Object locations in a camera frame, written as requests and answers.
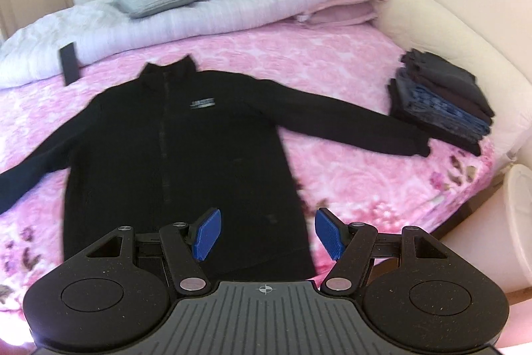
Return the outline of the black zip fleece jacket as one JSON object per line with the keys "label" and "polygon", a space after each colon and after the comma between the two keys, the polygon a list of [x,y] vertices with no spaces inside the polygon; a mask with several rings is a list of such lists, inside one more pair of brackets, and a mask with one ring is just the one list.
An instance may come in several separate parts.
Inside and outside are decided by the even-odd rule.
{"label": "black zip fleece jacket", "polygon": [[317,272],[279,128],[383,154],[430,153],[413,125],[271,80],[200,71],[187,57],[149,64],[94,97],[2,174],[1,208],[67,169],[66,258],[120,226],[155,233],[216,208],[208,277],[309,279]]}

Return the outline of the stack of folded clothes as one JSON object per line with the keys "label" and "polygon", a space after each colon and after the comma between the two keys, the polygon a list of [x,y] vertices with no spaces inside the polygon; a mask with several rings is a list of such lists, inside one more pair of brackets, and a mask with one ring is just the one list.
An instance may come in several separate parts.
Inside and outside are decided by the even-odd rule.
{"label": "stack of folded clothes", "polygon": [[476,76],[440,56],[412,49],[388,84],[390,116],[480,156],[495,112]]}

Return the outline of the black smartphone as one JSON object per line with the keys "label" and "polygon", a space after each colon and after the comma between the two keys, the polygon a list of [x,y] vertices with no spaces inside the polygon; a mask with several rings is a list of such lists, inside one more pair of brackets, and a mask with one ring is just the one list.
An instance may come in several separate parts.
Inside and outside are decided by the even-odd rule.
{"label": "black smartphone", "polygon": [[67,44],[59,50],[59,59],[64,85],[67,87],[81,78],[80,65],[77,60],[76,45],[74,42]]}

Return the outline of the striped lilac duvet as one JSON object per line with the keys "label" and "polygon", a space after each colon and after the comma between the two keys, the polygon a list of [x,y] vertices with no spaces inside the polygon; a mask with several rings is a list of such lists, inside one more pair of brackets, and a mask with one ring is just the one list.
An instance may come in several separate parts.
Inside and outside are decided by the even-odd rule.
{"label": "striped lilac duvet", "polygon": [[78,4],[42,17],[5,41],[1,87],[61,74],[60,50],[70,43],[78,62],[87,66],[124,51],[260,27],[327,1],[332,0],[202,0],[138,19],[128,17],[114,0]]}

